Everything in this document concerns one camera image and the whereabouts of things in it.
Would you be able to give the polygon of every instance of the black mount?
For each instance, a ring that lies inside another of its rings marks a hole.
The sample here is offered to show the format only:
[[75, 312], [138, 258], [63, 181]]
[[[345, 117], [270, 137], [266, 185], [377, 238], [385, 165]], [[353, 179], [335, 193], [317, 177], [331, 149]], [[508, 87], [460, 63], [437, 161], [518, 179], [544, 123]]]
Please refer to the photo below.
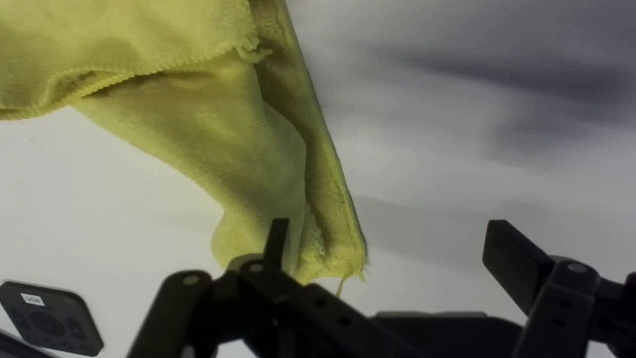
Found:
[[128, 358], [196, 358], [244, 340], [262, 358], [584, 358], [590, 340], [615, 358], [636, 358], [636, 274], [625, 284], [594, 268], [548, 256], [506, 221], [490, 221], [482, 264], [528, 316], [524, 326], [480, 312], [359, 314], [317, 284], [280, 270], [285, 219], [272, 223], [264, 254], [236, 258], [212, 280], [168, 276]]

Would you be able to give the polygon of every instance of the white surface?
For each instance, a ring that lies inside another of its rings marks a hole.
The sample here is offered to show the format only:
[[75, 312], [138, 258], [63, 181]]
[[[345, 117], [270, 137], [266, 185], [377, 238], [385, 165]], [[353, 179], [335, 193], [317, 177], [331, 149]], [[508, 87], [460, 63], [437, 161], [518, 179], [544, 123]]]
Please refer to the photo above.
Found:
[[[345, 286], [349, 302], [367, 314], [520, 318], [478, 264], [494, 217], [611, 278], [636, 268], [636, 46], [623, 36], [633, 28], [625, 6], [291, 0], [371, 250], [367, 282]], [[502, 69], [532, 79], [492, 79]], [[578, 85], [548, 85], [564, 71]], [[0, 161], [0, 280], [81, 292], [103, 358], [124, 354], [166, 272], [218, 274], [208, 237], [222, 211], [71, 109], [0, 123]]]

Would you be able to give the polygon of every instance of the yellow fabric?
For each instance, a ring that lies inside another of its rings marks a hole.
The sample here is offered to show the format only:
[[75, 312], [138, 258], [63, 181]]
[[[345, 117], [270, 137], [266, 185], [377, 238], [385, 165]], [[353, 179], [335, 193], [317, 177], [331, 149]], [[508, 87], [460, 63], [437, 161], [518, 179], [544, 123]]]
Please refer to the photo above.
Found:
[[0, 0], [0, 61], [0, 117], [73, 105], [216, 199], [222, 266], [289, 217], [295, 278], [361, 272], [363, 237], [283, 0]]

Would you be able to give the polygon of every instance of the yellow cloth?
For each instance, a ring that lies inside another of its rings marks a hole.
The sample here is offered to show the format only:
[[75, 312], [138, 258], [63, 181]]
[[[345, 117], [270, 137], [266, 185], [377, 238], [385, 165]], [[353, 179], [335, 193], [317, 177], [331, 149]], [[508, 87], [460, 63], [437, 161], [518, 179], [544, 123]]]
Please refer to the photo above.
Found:
[[0, 117], [75, 105], [216, 199], [216, 260], [289, 217], [299, 280], [359, 274], [365, 242], [283, 0], [0, 0]]

